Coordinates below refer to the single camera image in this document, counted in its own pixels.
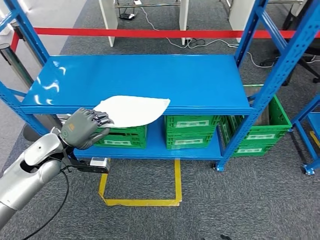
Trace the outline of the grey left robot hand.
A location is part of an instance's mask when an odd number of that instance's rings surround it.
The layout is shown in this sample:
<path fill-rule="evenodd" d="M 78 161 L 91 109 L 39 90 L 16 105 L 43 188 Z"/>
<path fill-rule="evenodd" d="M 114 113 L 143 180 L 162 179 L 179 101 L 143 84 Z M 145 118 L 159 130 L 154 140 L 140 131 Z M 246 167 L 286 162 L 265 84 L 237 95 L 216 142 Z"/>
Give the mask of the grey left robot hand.
<path fill-rule="evenodd" d="M 66 145 L 78 150 L 86 150 L 108 135 L 109 127 L 97 132 L 106 124 L 113 124 L 106 112 L 79 108 L 69 117 L 61 128 L 60 138 Z"/>

